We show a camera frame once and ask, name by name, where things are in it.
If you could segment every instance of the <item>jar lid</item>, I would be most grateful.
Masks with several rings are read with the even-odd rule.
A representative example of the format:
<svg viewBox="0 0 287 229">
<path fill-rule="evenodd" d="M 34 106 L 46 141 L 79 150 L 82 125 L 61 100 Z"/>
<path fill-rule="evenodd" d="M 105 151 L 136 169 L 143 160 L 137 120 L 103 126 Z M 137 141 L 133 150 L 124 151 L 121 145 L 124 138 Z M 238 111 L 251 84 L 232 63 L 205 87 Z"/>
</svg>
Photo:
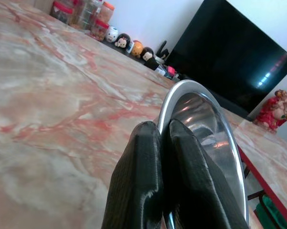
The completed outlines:
<svg viewBox="0 0 287 229">
<path fill-rule="evenodd" d="M 69 8 L 66 5 L 64 5 L 58 1 L 54 1 L 53 6 L 57 7 L 59 10 L 65 12 L 65 13 L 72 14 L 72 8 Z"/>
<path fill-rule="evenodd" d="M 103 21 L 101 21 L 101 20 L 99 20 L 99 19 L 96 19 L 96 24 L 97 25 L 100 25 L 100 26 L 102 26 L 102 27 L 104 27 L 104 28 L 106 28 L 106 29 L 108 29 L 109 28 L 109 24 L 107 24 L 107 23 L 104 23 Z"/>
<path fill-rule="evenodd" d="M 109 9 L 111 9 L 111 10 L 114 10 L 114 9 L 115 9 L 115 7 L 114 7 L 113 5 L 109 4 L 109 3 L 106 2 L 106 1 L 103 3 L 103 5 L 104 5 L 105 7 L 107 7 L 107 8 L 109 8 Z"/>
</svg>

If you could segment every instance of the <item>marble countertop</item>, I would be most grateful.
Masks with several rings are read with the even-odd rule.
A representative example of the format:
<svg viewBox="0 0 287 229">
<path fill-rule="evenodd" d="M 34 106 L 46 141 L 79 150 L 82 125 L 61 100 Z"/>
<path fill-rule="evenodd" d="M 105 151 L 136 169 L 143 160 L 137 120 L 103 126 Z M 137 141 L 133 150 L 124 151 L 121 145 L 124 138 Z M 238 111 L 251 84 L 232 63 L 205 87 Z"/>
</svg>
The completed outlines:
<svg viewBox="0 0 287 229">
<path fill-rule="evenodd" d="M 0 229 L 100 228 L 133 128 L 172 82 L 41 11 L 0 1 Z"/>
<path fill-rule="evenodd" d="M 287 142 L 230 111 L 225 114 L 247 166 L 287 220 Z"/>
</svg>

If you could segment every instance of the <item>red figurine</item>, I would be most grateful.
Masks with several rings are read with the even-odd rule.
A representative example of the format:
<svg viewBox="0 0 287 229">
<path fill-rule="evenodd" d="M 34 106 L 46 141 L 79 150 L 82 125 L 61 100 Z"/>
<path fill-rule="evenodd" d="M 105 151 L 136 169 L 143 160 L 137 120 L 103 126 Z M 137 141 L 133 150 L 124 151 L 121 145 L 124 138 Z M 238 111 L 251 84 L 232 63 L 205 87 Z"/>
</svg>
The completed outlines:
<svg viewBox="0 0 287 229">
<path fill-rule="evenodd" d="M 275 134 L 277 128 L 287 121 L 287 92 L 278 90 L 275 96 L 263 105 L 254 124 Z"/>
</svg>

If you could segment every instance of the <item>orange jar lid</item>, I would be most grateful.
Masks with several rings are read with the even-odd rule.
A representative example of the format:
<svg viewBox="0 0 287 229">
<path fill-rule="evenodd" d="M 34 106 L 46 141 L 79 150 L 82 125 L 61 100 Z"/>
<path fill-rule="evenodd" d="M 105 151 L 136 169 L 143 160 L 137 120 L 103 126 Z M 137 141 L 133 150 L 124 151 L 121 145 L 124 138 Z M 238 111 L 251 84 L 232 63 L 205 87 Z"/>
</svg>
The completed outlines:
<svg viewBox="0 0 287 229">
<path fill-rule="evenodd" d="M 111 9 L 111 10 L 114 10 L 114 9 L 115 9 L 115 7 L 114 7 L 113 5 L 109 4 L 109 3 L 106 2 L 106 1 L 103 3 L 103 5 L 104 5 L 105 7 L 107 7 L 107 8 L 109 8 L 109 9 Z"/>
</svg>

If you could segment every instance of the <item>white wall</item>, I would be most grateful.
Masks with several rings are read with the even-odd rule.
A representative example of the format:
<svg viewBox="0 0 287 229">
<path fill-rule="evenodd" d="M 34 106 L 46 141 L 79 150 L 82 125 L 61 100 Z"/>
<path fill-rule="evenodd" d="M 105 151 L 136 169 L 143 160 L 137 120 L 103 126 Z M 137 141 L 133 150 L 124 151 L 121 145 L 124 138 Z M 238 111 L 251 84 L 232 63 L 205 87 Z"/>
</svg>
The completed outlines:
<svg viewBox="0 0 287 229">
<path fill-rule="evenodd" d="M 164 40 L 171 51 L 203 0 L 107 0 L 115 6 L 110 24 L 155 52 Z"/>
<path fill-rule="evenodd" d="M 256 26 L 287 51 L 287 0 L 227 0 Z M 252 117 L 259 112 L 261 105 L 278 89 L 287 91 L 286 77 L 251 113 Z M 287 123 L 277 133 L 287 141 Z"/>
</svg>

